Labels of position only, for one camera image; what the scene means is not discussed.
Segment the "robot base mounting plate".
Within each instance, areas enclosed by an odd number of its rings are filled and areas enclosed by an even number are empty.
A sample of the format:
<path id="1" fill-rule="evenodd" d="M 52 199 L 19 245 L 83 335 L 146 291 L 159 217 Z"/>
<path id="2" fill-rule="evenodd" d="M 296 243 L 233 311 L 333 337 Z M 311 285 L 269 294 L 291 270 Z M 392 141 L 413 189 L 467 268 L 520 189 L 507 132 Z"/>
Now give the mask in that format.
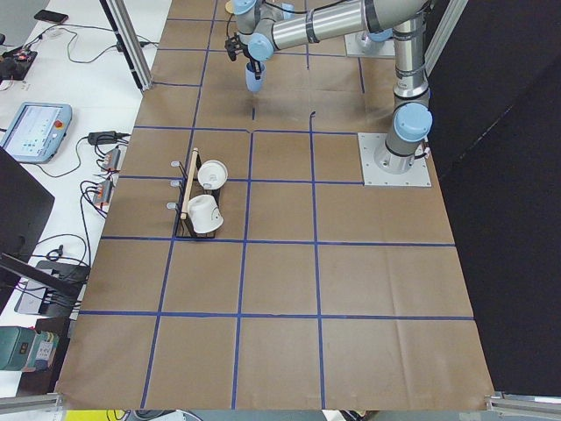
<path id="1" fill-rule="evenodd" d="M 359 132 L 359 155 L 366 187 L 430 188 L 427 157 L 420 145 L 409 157 L 386 148 L 385 133 Z"/>

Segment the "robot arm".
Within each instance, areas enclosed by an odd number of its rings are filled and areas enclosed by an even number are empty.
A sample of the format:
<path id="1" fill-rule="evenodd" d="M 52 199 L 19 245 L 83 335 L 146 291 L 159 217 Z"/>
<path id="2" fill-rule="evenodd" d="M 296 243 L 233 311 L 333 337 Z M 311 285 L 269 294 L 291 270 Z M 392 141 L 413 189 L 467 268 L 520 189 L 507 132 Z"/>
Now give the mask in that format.
<path id="1" fill-rule="evenodd" d="M 290 4 L 234 1 L 237 30 L 227 33 L 224 48 L 231 61 L 243 54 L 248 60 L 247 81 L 259 82 L 265 63 L 277 51 L 364 32 L 392 33 L 394 41 L 394 112 L 391 127 L 373 159 L 383 171 L 408 172 L 419 156 L 417 148 L 428 136 L 433 117 L 425 67 L 427 1 L 336 1 L 307 11 Z"/>

